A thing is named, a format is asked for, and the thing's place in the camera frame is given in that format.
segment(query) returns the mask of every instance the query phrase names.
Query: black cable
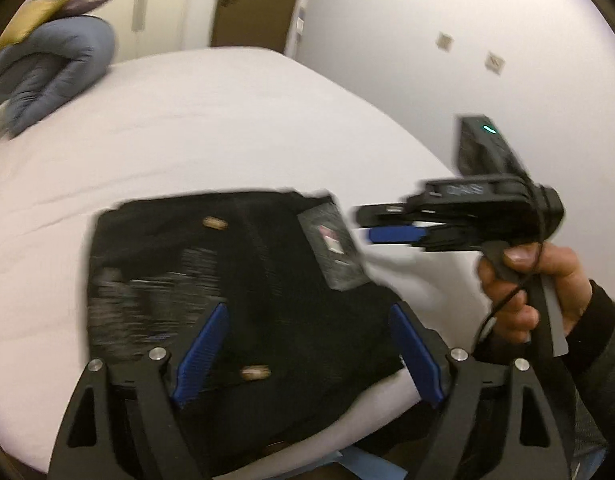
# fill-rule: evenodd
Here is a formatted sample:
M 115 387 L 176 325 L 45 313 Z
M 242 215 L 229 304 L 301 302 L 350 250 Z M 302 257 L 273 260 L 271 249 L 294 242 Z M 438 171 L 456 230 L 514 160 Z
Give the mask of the black cable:
M 492 306 L 492 311 L 485 317 L 483 322 L 478 328 L 476 332 L 476 337 L 473 344 L 473 351 L 476 349 L 476 346 L 479 344 L 481 337 L 483 336 L 483 331 L 487 327 L 488 323 L 498 314 L 501 309 L 510 301 L 514 296 L 516 296 L 521 290 L 523 290 L 524 286 L 527 285 L 530 279 L 537 273 L 537 269 L 539 267 L 539 262 L 541 260 L 541 256 L 543 254 L 543 247 L 545 246 L 545 218 L 543 216 L 542 211 L 539 206 L 539 199 L 537 197 L 537 186 L 534 186 L 532 181 L 527 177 L 526 179 L 527 188 L 531 190 L 532 199 L 534 202 L 534 208 L 537 212 L 537 218 L 539 222 L 539 250 L 537 252 L 536 259 L 532 264 L 531 269 L 526 274 L 526 276 L 520 281 L 520 283 L 516 286 L 514 290 L 512 290 L 505 298 L 500 300 L 498 303 Z

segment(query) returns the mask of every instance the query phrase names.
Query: label patch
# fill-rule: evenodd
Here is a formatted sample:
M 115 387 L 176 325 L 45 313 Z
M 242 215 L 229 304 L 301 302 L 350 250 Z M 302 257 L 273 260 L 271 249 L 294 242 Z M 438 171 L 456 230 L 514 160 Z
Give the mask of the label patch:
M 298 215 L 298 221 L 330 288 L 350 290 L 369 282 L 361 254 L 335 204 L 321 204 L 304 211 Z

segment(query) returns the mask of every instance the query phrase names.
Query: dark pillow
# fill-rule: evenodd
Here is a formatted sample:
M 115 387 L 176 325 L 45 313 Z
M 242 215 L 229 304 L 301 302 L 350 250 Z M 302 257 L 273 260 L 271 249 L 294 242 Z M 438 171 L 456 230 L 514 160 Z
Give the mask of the dark pillow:
M 88 12 L 92 12 L 94 9 L 98 9 L 101 5 L 109 1 L 110 0 L 68 0 L 65 5 L 58 9 L 52 16 L 52 20 L 82 16 Z

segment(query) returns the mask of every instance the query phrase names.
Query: bed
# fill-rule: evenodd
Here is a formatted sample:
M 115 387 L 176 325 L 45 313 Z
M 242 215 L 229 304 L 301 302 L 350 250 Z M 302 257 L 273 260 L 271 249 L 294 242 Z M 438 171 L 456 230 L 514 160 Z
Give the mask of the bed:
M 0 137 L 0 443 L 47 470 L 88 359 L 84 266 L 100 211 L 204 190 L 294 188 L 328 189 L 349 214 L 450 174 L 378 109 L 274 52 L 205 49 L 113 66 L 21 136 Z M 368 246 L 359 230 L 355 237 L 375 280 L 448 344 L 470 345 L 485 314 L 473 254 Z M 225 477 L 256 480 L 304 465 L 418 400 L 402 370 L 322 434 Z

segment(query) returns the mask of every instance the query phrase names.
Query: screw head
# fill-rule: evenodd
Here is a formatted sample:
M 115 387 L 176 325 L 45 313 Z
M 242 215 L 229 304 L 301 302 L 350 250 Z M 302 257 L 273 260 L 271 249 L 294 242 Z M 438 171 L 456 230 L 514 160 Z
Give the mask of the screw head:
M 100 370 L 101 368 L 103 368 L 103 361 L 101 361 L 100 359 L 92 359 L 87 364 L 87 369 L 91 372 L 98 372 L 98 370 Z
M 468 353 L 462 348 L 452 348 L 449 354 L 454 361 L 465 361 L 469 357 Z
M 527 372 L 529 370 L 529 362 L 523 358 L 514 359 L 514 366 L 521 372 Z
M 166 355 L 167 355 L 167 350 L 165 348 L 160 347 L 160 346 L 157 346 L 156 348 L 152 348 L 149 351 L 149 358 L 152 361 L 160 361 Z

